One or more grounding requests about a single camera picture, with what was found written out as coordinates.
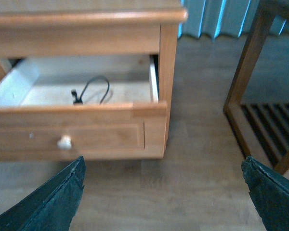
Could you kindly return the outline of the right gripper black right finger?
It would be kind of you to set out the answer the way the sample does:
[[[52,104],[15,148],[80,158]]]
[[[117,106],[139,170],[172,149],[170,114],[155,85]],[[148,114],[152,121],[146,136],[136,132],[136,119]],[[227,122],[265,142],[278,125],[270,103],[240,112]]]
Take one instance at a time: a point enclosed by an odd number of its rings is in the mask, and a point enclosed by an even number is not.
[[[241,164],[250,198],[268,231],[289,231],[289,180],[252,156]]]

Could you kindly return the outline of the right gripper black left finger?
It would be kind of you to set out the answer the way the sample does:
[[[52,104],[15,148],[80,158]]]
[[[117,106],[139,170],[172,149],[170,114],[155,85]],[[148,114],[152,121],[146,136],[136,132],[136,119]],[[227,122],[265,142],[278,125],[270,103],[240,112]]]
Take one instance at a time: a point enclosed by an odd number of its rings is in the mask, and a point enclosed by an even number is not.
[[[80,156],[0,215],[0,231],[67,231],[84,191]]]

